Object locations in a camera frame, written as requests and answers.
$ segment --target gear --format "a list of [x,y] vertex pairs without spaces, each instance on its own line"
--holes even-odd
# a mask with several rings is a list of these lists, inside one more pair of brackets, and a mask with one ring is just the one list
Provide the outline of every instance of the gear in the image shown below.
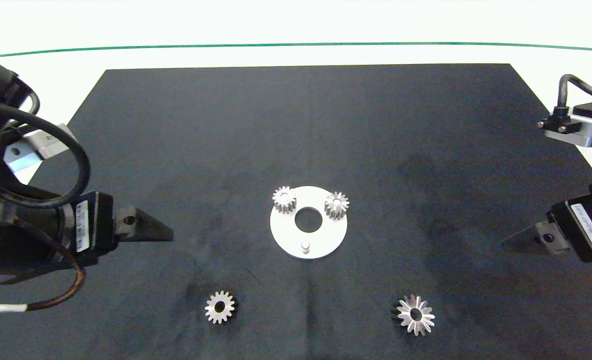
[[332,219],[342,219],[349,208],[349,199],[341,192],[329,193],[325,200],[325,212]]
[[288,186],[279,187],[273,193],[273,205],[282,214],[289,214],[296,208],[296,194]]
[[232,311],[235,310],[234,308],[234,296],[231,296],[229,292],[216,292],[210,296],[211,298],[207,300],[207,306],[205,310],[207,313],[207,320],[213,322],[214,324],[218,322],[222,324],[223,321],[227,321],[229,317],[232,315]]
[[407,326],[407,332],[414,332],[417,336],[418,333],[424,336],[425,330],[431,332],[431,326],[434,326],[431,319],[435,319],[435,316],[431,314],[431,308],[427,307],[426,301],[421,301],[420,297],[411,296],[408,299],[405,296],[405,300],[400,300],[400,305],[396,309],[400,312],[398,314],[399,319],[403,319],[400,326]]

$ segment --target bevel gear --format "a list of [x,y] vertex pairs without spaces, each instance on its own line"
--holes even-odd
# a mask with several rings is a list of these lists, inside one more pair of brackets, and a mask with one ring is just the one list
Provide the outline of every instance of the bevel gear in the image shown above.
[[435,316],[431,314],[433,309],[427,307],[426,301],[412,295],[410,299],[405,296],[405,300],[399,302],[401,306],[396,309],[400,312],[398,319],[403,319],[400,326],[407,326],[407,332],[414,332],[416,336],[418,333],[424,336],[425,331],[431,332],[431,326],[434,326],[431,320],[435,319]]

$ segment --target cable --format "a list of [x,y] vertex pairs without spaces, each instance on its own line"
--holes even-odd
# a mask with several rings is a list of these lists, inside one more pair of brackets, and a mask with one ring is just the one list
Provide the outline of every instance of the cable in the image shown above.
[[29,109],[28,112],[29,114],[32,114],[34,116],[40,109],[40,99],[38,98],[38,95],[33,91],[29,93],[29,97],[31,98],[31,109]]
[[580,80],[577,76],[571,75],[570,73],[563,75],[560,78],[560,84],[558,86],[558,106],[559,107],[566,107],[567,106],[567,82],[574,84],[575,86],[579,87],[582,91],[590,94],[592,96],[592,86]]
[[26,221],[16,218],[14,219],[14,223],[12,225],[21,228],[22,230],[25,230],[34,238],[40,240],[40,242],[42,242],[43,244],[46,244],[58,253],[62,254],[63,257],[69,260],[72,266],[74,266],[76,278],[71,287],[69,287],[69,289],[63,292],[63,294],[61,294],[60,296],[53,297],[49,300],[43,300],[33,303],[0,303],[0,313],[32,312],[34,310],[46,309],[48,307],[56,306],[59,303],[70,299],[77,292],[79,292],[79,290],[82,288],[82,285],[85,283],[86,271],[83,267],[81,267],[78,264],[76,258],[74,258],[74,255],[71,254],[71,251],[67,250],[64,246],[54,241],[44,231],[40,230],[39,228],[31,225]]
[[67,134],[63,129],[60,129],[58,126],[49,123],[33,114],[18,110],[15,107],[0,104],[0,116],[5,116],[10,119],[17,120],[20,123],[25,123],[27,125],[33,126],[38,130],[43,130],[43,132],[46,132],[47,134],[54,136],[56,139],[65,144],[65,146],[67,146],[69,150],[71,150],[72,154],[76,158],[76,162],[78,162],[78,178],[76,180],[76,184],[68,193],[63,194],[62,196],[46,200],[40,200],[37,198],[30,198],[23,196],[21,194],[17,194],[15,192],[9,191],[8,189],[0,185],[0,198],[5,199],[10,203],[21,205],[23,207],[35,209],[49,209],[52,207],[59,207],[61,205],[69,203],[70,201],[74,200],[74,198],[80,196],[80,194],[84,191],[85,187],[89,183],[90,176],[89,159],[85,153],[85,150],[83,150],[82,146],[72,136]]

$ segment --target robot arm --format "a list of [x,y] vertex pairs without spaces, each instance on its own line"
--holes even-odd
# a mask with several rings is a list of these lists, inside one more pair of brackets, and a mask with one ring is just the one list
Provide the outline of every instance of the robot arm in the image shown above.
[[[29,112],[19,110],[31,98]],[[113,198],[83,194],[90,165],[65,125],[35,116],[38,96],[18,76],[0,66],[0,285],[10,285],[58,269],[76,271],[61,296],[29,304],[0,304],[0,312],[39,310],[74,296],[84,267],[113,251],[118,242],[171,241],[173,231],[136,207],[114,210]],[[71,150],[78,180],[63,196],[18,182],[14,173],[59,152]]]
[[[592,102],[577,105],[569,114],[567,84],[592,95],[592,87],[574,75],[560,79],[558,105],[538,127],[545,136],[578,146],[592,147]],[[559,255],[574,250],[586,263],[592,262],[592,185],[589,194],[556,203],[545,221],[512,235],[502,247],[514,253]]]

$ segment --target metal gear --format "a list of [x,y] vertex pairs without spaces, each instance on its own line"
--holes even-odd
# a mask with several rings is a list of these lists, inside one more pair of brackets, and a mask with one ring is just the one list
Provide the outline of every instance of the metal gear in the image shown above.
[[396,309],[400,312],[398,314],[399,319],[403,319],[400,326],[407,326],[407,332],[414,332],[417,336],[418,333],[424,336],[425,330],[431,332],[431,326],[434,326],[431,319],[435,319],[435,316],[431,314],[431,308],[427,307],[426,301],[421,301],[420,297],[411,296],[411,299],[405,296],[405,300],[400,300],[400,305]]
[[274,207],[282,214],[289,214],[296,208],[296,194],[288,186],[278,187],[272,199]]
[[349,199],[341,192],[329,193],[325,200],[325,212],[332,219],[342,219],[349,208]]
[[[216,305],[218,303],[223,303],[223,309],[221,311],[216,310]],[[210,299],[207,300],[207,306],[205,310],[207,313],[207,320],[213,322],[214,324],[218,322],[222,324],[223,321],[227,321],[229,317],[231,317],[232,311],[235,310],[234,308],[234,296],[231,296],[229,292],[216,292],[210,296]]]

